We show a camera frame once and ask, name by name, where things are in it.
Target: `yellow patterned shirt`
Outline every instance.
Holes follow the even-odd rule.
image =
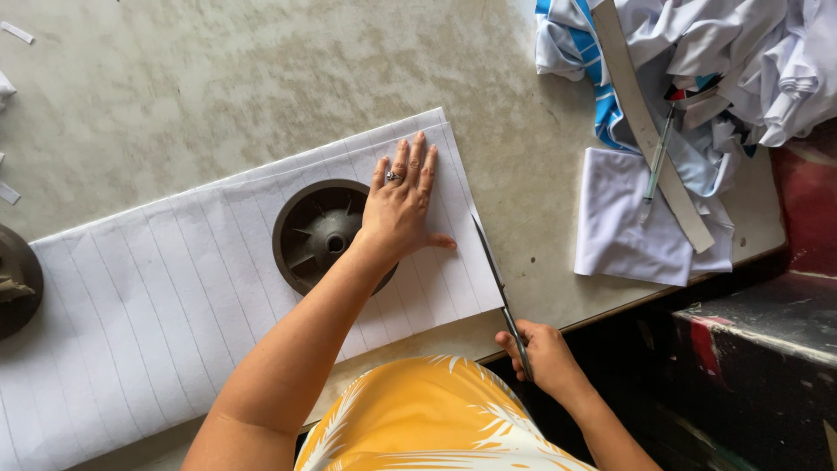
[[[308,434],[295,471],[595,471],[549,443],[499,377],[451,355],[357,378]]]

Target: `dark round weight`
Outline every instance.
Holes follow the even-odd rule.
[[[282,277],[302,296],[326,275],[361,229],[369,187],[333,179],[308,185],[286,203],[273,226],[273,256]],[[375,287],[393,277],[395,264]]]
[[[44,295],[44,275],[35,252],[26,241],[5,225],[0,225],[0,274],[23,279],[23,284],[35,293],[0,301],[0,340],[23,328],[41,304]]]

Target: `scissors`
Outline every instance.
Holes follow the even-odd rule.
[[[527,380],[534,381],[534,377],[531,374],[531,366],[529,365],[529,356],[526,355],[526,346],[523,344],[523,339],[521,339],[520,334],[517,333],[515,319],[511,316],[511,312],[509,312],[509,302],[506,299],[506,285],[503,284],[503,281],[500,279],[500,272],[497,271],[497,263],[494,261],[494,256],[491,255],[491,249],[488,248],[488,240],[485,238],[485,233],[482,231],[480,223],[477,222],[473,215],[471,215],[471,218],[474,219],[476,231],[480,234],[482,248],[485,250],[485,256],[488,258],[488,265],[491,267],[491,273],[494,275],[494,281],[497,282],[497,288],[500,289],[500,296],[503,298],[503,307],[500,308],[500,310],[503,312],[503,317],[506,318],[506,326],[508,326],[509,332],[511,332],[511,335],[515,338],[515,342],[517,342],[517,351],[520,352],[521,355],[523,375]]]

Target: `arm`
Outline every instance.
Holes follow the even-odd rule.
[[[314,289],[233,371],[189,448],[183,470],[293,467],[297,434],[375,286],[398,260],[422,247],[456,248],[449,236],[425,228],[435,146],[422,168],[423,154],[422,132],[416,133],[412,151],[406,139],[399,142],[393,171],[404,179],[386,186],[389,160],[377,162],[361,230]]]
[[[544,323],[518,320],[515,324],[528,342],[526,354],[535,384],[567,409],[581,428],[596,465],[602,471],[661,471],[590,384],[561,333]],[[495,340],[509,352],[517,379],[523,381],[514,337],[500,332]]]

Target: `silver ring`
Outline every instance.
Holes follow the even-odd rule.
[[[404,180],[404,177],[393,172],[392,170],[387,170],[387,181],[391,182],[393,180]]]

